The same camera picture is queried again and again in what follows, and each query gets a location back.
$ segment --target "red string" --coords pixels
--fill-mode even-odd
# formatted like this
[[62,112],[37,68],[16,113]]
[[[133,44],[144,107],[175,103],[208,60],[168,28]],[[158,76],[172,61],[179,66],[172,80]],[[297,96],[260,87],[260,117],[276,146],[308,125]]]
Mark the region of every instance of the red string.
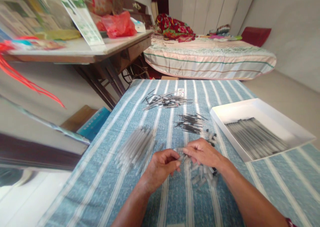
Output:
[[[0,43],[0,52],[7,51],[9,49],[12,49],[10,46],[4,45]],[[23,77],[17,70],[12,68],[7,61],[3,58],[3,56],[0,54],[0,68],[10,77],[14,78],[15,80],[19,81],[21,84],[24,84],[28,88],[32,89],[33,91],[36,91],[39,94],[44,94],[48,96],[49,98],[53,99],[54,101],[58,102],[63,108],[65,106],[61,102],[61,100],[56,97],[54,94],[50,93],[49,91],[41,88],[40,86],[36,85],[35,83],[31,82],[27,78]]]

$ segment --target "red chair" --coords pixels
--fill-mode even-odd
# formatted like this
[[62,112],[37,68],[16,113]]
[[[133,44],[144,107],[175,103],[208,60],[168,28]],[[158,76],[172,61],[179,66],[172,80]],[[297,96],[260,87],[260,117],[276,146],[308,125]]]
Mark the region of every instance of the red chair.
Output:
[[271,29],[246,27],[242,33],[242,41],[261,47],[270,35]]

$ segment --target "bed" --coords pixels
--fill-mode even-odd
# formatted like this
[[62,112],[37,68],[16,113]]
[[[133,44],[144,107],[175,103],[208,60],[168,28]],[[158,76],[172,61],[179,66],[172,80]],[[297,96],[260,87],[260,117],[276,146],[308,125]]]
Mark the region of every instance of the bed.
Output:
[[276,64],[276,56],[266,49],[209,38],[181,43],[152,38],[144,56],[162,74],[192,79],[251,80],[271,72]]

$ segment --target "white paper box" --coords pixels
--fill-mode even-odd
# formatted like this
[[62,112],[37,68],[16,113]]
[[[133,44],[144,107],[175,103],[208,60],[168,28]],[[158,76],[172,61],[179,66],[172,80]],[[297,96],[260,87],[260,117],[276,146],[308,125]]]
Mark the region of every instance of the white paper box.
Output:
[[254,117],[286,142],[289,146],[288,150],[303,146],[316,139],[316,137],[306,129],[258,98],[213,107],[210,114],[244,162],[256,160],[252,160],[225,124],[237,122],[239,119]]

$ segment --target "white cabinet door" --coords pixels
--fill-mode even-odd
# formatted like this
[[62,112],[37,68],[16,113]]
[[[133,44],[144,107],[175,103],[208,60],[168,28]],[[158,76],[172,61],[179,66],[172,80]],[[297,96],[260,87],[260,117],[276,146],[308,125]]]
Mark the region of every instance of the white cabinet door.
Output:
[[177,20],[182,20],[182,0],[169,0],[169,15]]
[[196,8],[196,0],[182,0],[182,18],[181,21],[193,29],[194,10]]
[[209,4],[210,0],[196,0],[196,8],[194,11],[193,20],[193,31],[196,34],[204,34]]
[[217,29],[223,2],[224,0],[210,0],[204,34],[208,34],[211,29]]
[[253,0],[239,0],[236,13],[231,23],[230,34],[238,35]]
[[218,26],[230,24],[232,22],[233,16],[237,10],[239,0],[224,0]]

